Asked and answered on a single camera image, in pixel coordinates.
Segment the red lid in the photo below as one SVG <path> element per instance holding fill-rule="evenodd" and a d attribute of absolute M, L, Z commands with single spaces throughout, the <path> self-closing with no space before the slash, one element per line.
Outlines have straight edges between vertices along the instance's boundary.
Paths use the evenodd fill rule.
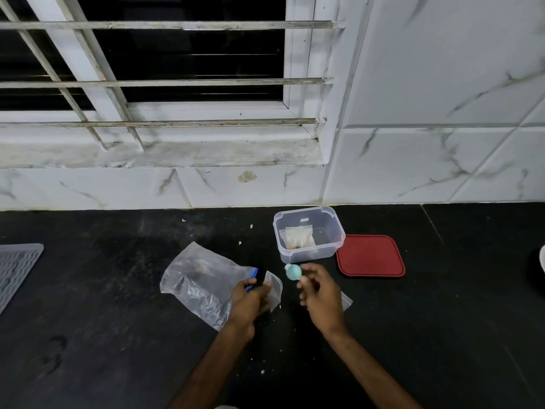
<path fill-rule="evenodd" d="M 349 277 L 402 277 L 405 265 L 387 235 L 347 235 L 337 250 L 341 273 Z"/>

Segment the teal bulb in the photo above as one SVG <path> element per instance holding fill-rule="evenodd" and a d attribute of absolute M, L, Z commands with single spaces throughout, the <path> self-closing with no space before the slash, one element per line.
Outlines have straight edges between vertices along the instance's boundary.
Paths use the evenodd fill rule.
<path fill-rule="evenodd" d="M 284 270 L 286 270 L 286 275 L 288 278 L 293 281 L 299 281 L 301 275 L 303 274 L 301 267 L 295 264 L 286 264 Z"/>

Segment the dark window glass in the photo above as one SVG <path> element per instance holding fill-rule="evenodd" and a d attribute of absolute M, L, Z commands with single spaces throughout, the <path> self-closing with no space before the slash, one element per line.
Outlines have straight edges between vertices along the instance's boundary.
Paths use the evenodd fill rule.
<path fill-rule="evenodd" d="M 78 0 L 90 21 L 285 20 L 286 0 Z M 118 80 L 283 77 L 284 30 L 95 30 Z M 282 86 L 124 88 L 129 102 L 282 100 Z"/>
<path fill-rule="evenodd" d="M 37 20 L 25 0 L 8 0 L 8 3 L 21 20 Z M 7 21 L 7 17 L 1 10 L 0 20 Z M 47 34 L 44 31 L 37 30 L 32 31 L 31 35 L 61 80 L 75 80 Z M 17 32 L 3 31 L 0 36 L 0 81 L 51 81 L 51 78 Z M 93 109 L 82 89 L 71 89 L 70 92 L 81 109 Z M 71 109 L 59 89 L 0 89 L 0 110 Z"/>

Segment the black floor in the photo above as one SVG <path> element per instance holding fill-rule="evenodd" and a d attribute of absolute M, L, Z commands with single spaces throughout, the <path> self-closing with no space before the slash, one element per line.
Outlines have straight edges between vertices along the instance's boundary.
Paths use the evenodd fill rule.
<path fill-rule="evenodd" d="M 365 406 L 283 274 L 279 210 L 0 213 L 0 244 L 45 246 L 0 316 L 0 407 L 164 407 L 216 335 L 159 292 L 193 240 L 284 283 L 282 307 L 258 321 L 225 403 Z M 335 210 L 347 234 L 399 246 L 399 280 L 349 279 L 334 257 L 317 262 L 354 300 L 351 332 L 424 407 L 545 406 L 545 203 Z"/>

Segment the human hand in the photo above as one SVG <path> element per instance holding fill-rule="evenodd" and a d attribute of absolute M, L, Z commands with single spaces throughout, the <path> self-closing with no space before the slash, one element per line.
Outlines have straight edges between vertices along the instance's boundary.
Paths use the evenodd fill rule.
<path fill-rule="evenodd" d="M 232 294 L 231 312 L 226 323 L 247 335 L 248 341 L 252 340 L 255 334 L 254 320 L 270 308 L 267 294 L 271 291 L 272 283 L 266 281 L 261 287 L 246 291 L 247 287 L 256 283 L 255 278 L 250 278 L 236 284 Z"/>
<path fill-rule="evenodd" d="M 323 266 L 303 264 L 301 270 L 309 273 L 301 276 L 297 283 L 297 288 L 303 289 L 299 298 L 301 305 L 309 310 L 314 325 L 326 339 L 346 333 L 341 289 Z"/>

